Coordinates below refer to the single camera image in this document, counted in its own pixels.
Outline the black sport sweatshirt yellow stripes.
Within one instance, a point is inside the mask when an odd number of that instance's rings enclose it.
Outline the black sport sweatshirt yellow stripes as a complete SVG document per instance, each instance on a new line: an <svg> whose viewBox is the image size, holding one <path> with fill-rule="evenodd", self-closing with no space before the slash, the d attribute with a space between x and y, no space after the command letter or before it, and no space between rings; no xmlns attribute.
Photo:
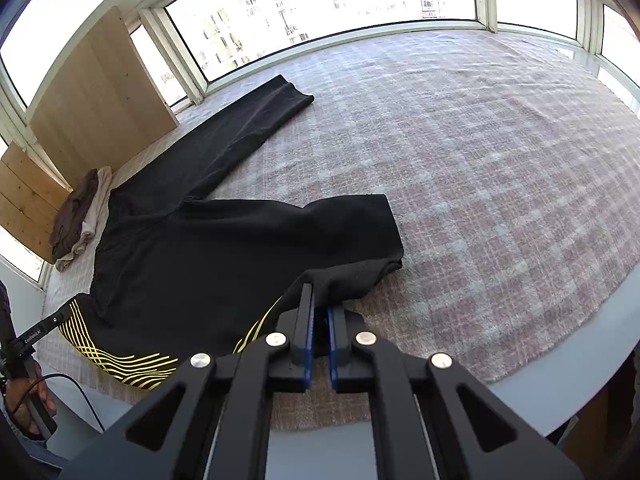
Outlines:
<svg viewBox="0 0 640 480"><path fill-rule="evenodd" d="M88 292L62 337L122 384L151 390L195 353L243 350L310 285L319 310L402 266L382 194L295 206L214 191L311 104L281 76L227 105L111 192Z"/></svg>

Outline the folded dark brown garment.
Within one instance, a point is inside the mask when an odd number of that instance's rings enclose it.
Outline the folded dark brown garment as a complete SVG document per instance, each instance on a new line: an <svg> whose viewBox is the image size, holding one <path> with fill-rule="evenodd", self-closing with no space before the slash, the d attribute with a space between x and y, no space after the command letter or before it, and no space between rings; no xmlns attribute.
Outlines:
<svg viewBox="0 0 640 480"><path fill-rule="evenodd" d="M53 261L68 255L80 240L82 222L99 186L98 170L89 170L58 210L49 238Z"/></svg>

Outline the knotty pine plank board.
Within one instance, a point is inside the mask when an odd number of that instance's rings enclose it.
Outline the knotty pine plank board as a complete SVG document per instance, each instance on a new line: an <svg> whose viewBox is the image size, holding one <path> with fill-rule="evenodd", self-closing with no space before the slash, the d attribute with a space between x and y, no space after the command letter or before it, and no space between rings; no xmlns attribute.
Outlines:
<svg viewBox="0 0 640 480"><path fill-rule="evenodd" d="M1 226L47 263L55 263L49 238L70 192L44 172L15 143L0 162Z"/></svg>

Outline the folded cream knit garment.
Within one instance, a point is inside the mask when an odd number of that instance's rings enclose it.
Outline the folded cream knit garment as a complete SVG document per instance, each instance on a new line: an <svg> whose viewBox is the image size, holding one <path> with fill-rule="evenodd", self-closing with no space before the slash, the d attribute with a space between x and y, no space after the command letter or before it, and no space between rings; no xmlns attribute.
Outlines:
<svg viewBox="0 0 640 480"><path fill-rule="evenodd" d="M82 222L80 240L78 240L78 242L73 246L72 251L68 255L54 262L55 269L58 270L58 272L63 272L67 269L72 262L85 251L89 243L96 236L99 215L101 209L107 202L108 191L110 190L113 177L112 168L109 166L105 166L97 170L99 175L99 186L86 214L86 218L84 222Z"/></svg>

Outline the large light wooden board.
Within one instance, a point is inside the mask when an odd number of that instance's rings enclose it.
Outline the large light wooden board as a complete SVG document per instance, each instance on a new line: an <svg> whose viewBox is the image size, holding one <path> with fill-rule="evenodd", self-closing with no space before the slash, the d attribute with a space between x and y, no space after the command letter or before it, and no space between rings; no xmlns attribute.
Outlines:
<svg viewBox="0 0 640 480"><path fill-rule="evenodd" d="M27 125L71 188L91 169L118 169L178 120L144 67L119 8L96 21L49 70Z"/></svg>

